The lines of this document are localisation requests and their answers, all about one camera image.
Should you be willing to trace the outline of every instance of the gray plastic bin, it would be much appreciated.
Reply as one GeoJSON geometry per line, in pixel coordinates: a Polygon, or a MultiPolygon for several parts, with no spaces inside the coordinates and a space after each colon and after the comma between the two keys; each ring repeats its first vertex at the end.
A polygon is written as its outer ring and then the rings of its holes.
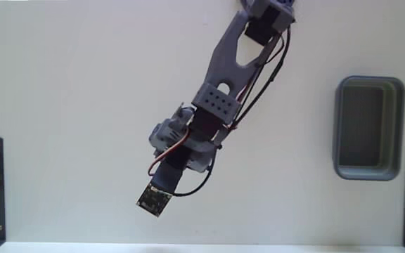
{"type": "Polygon", "coordinates": [[[397,176],[404,121],[404,85],[391,77],[348,77],[336,92],[333,161],[344,179],[397,176]]]}

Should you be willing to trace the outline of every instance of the red wire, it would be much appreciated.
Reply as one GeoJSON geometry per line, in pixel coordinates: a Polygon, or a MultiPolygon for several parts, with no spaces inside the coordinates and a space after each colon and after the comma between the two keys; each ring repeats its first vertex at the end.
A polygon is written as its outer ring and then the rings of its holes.
{"type": "Polygon", "coordinates": [[[190,130],[187,128],[186,134],[184,135],[184,137],[182,137],[181,140],[179,140],[178,142],[176,142],[173,146],[171,146],[170,148],[168,148],[166,151],[164,151],[162,154],[158,155],[153,163],[149,166],[148,168],[148,175],[149,176],[154,176],[154,173],[151,173],[151,170],[153,170],[153,167],[155,164],[157,164],[158,162],[160,162],[163,158],[165,158],[171,151],[177,149],[180,145],[182,145],[182,143],[184,143],[185,141],[187,141],[188,137],[190,136],[190,130]]]}

